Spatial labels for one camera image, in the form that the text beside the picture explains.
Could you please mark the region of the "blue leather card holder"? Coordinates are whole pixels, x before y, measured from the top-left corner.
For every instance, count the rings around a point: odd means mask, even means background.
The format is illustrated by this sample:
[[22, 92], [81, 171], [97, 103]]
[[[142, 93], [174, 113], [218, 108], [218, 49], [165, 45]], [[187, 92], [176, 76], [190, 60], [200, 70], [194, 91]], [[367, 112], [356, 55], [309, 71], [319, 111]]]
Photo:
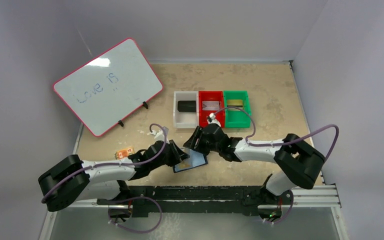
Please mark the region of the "blue leather card holder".
[[178, 164], [172, 167], [174, 173], [180, 173], [187, 170], [191, 170], [200, 166], [204, 166], [208, 164], [208, 159], [202, 153], [190, 150], [188, 148], [182, 148], [182, 150], [190, 155], [190, 158], [184, 160], [191, 164], [191, 167], [186, 169], [179, 169]]

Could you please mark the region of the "green plastic bin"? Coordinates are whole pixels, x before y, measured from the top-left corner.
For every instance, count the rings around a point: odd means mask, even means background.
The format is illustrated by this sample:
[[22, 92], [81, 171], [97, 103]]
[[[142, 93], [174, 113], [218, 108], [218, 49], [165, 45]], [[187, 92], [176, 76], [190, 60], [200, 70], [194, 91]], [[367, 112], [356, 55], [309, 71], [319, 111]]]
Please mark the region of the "green plastic bin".
[[[252, 115], [251, 104], [247, 91], [223, 91], [224, 104], [227, 107], [228, 99], [243, 100], [243, 108], [240, 108]], [[240, 110], [228, 108], [225, 110], [225, 128], [249, 128], [251, 124], [250, 118]]]

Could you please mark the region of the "red plastic bin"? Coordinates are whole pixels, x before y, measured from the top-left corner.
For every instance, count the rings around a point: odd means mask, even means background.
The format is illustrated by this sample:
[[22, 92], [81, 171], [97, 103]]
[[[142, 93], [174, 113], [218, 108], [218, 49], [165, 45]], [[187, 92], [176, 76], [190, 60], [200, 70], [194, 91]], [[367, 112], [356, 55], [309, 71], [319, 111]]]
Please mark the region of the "red plastic bin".
[[199, 126], [205, 127], [208, 125], [207, 116], [217, 111], [203, 111], [202, 101], [219, 101], [220, 109], [225, 107], [224, 93], [222, 91], [199, 91], [198, 92], [198, 110], [199, 110]]

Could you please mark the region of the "white plastic bin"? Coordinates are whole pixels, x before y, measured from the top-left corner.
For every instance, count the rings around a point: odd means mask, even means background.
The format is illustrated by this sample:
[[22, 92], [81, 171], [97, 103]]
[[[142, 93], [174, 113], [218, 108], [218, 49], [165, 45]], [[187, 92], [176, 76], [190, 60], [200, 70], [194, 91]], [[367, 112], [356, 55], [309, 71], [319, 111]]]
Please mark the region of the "white plastic bin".
[[[199, 125], [199, 100], [198, 91], [174, 91], [173, 92], [173, 126], [176, 129], [194, 129]], [[180, 111], [180, 101], [192, 101], [192, 110]]]

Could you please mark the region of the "gold card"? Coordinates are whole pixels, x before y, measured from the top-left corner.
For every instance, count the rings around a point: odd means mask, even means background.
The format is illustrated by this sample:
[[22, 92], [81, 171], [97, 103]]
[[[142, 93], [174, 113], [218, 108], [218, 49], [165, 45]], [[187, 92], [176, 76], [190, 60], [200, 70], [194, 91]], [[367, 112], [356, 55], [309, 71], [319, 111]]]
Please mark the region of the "gold card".
[[226, 105], [228, 107], [236, 107], [236, 108], [243, 108], [244, 102], [242, 99], [228, 99], [226, 101]]
[[192, 165], [188, 161], [185, 160], [185, 161], [179, 163], [177, 166], [179, 169], [182, 170], [182, 169], [190, 168]]

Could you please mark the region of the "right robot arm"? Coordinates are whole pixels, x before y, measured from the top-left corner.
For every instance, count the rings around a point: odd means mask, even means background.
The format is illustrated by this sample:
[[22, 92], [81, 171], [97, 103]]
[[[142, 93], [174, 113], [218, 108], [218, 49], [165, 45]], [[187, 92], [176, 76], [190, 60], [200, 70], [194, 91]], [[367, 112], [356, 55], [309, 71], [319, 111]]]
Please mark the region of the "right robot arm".
[[228, 136], [215, 123], [197, 126], [183, 146], [205, 156], [216, 152], [229, 162], [277, 164], [280, 171], [269, 176], [260, 191], [262, 200], [268, 204], [292, 188], [312, 189], [326, 162], [322, 153], [294, 133], [274, 141], [247, 141], [244, 137]]

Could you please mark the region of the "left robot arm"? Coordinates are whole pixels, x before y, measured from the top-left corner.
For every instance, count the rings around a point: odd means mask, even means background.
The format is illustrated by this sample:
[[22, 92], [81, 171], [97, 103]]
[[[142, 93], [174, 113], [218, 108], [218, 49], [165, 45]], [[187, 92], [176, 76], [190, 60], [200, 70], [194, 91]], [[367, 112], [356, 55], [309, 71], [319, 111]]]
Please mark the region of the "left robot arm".
[[174, 167], [189, 157], [173, 140], [158, 140], [119, 160], [87, 161], [72, 154], [38, 178], [43, 193], [41, 202], [50, 212], [88, 199], [107, 199], [122, 205], [129, 199], [124, 182], [147, 177], [164, 165]]

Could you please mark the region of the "silver credit card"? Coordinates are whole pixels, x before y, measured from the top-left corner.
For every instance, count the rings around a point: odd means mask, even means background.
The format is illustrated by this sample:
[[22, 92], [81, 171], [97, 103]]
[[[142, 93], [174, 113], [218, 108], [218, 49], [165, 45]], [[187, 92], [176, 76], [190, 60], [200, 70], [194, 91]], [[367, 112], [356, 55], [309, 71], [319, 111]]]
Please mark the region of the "silver credit card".
[[216, 100], [202, 101], [201, 106], [203, 111], [218, 111], [221, 108], [221, 103]]

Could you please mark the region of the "black card in bin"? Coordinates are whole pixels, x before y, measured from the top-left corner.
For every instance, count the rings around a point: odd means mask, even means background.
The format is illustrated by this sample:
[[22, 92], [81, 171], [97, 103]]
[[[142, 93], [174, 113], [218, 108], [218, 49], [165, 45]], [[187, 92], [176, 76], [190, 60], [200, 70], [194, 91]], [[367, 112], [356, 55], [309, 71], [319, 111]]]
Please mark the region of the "black card in bin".
[[176, 109], [180, 113], [195, 113], [197, 103], [195, 100], [179, 100]]

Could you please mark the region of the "orange circuit board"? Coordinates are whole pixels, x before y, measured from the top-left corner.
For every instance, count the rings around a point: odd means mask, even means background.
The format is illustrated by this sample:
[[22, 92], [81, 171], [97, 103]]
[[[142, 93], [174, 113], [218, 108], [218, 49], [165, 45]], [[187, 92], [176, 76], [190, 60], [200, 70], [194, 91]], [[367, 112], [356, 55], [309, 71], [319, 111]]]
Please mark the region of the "orange circuit board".
[[116, 160], [122, 160], [123, 158], [127, 158], [130, 155], [133, 155], [135, 153], [135, 150], [132, 146], [120, 149], [115, 152], [114, 158]]

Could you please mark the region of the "pink framed whiteboard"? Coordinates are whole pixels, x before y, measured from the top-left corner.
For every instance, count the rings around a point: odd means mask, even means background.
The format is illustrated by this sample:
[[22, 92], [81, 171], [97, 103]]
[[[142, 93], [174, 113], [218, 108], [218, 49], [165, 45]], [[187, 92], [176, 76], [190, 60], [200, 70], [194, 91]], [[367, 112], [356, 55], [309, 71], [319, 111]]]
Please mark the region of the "pink framed whiteboard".
[[163, 90], [136, 41], [127, 38], [53, 85], [54, 92], [96, 137]]

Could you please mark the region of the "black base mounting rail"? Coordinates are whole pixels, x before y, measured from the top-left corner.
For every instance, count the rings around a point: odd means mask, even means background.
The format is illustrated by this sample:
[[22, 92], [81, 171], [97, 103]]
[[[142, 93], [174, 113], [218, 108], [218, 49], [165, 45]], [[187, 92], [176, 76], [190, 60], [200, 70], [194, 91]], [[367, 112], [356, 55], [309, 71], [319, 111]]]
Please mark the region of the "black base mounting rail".
[[279, 218], [282, 207], [292, 202], [288, 190], [280, 196], [251, 186], [129, 186], [115, 197], [100, 197], [98, 205], [130, 205], [134, 218], [150, 213], [242, 214], [247, 217]]

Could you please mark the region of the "aluminium frame rail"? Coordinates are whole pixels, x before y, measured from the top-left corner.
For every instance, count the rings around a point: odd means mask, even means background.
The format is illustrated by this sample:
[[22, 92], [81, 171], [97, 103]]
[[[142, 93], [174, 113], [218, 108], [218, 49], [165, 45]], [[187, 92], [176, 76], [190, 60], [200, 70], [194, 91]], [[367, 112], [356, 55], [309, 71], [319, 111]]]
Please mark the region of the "aluminium frame rail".
[[[123, 186], [119, 192], [129, 186]], [[290, 214], [292, 208], [334, 208], [340, 206], [339, 195], [337, 189], [334, 185], [317, 185], [313, 189], [303, 189], [300, 187], [295, 187], [290, 189], [292, 191], [292, 202], [288, 205], [288, 207], [282, 207], [282, 215], [279, 218], [263, 218], [261, 216], [245, 216], [248, 218], [253, 218], [257, 221], [263, 221], [266, 224], [273, 225], [279, 222], [283, 217]], [[107, 208], [110, 212], [110, 217], [113, 218], [114, 221], [118, 219], [127, 219], [134, 218], [132, 214], [132, 207], [130, 205], [116, 205], [116, 206], [107, 206], [107, 205], [98, 205], [98, 198], [91, 198], [86, 200], [79, 200], [63, 210], [68, 209], [69, 207], [104, 207]], [[200, 213], [200, 214], [235, 214], [241, 215], [240, 213]]]

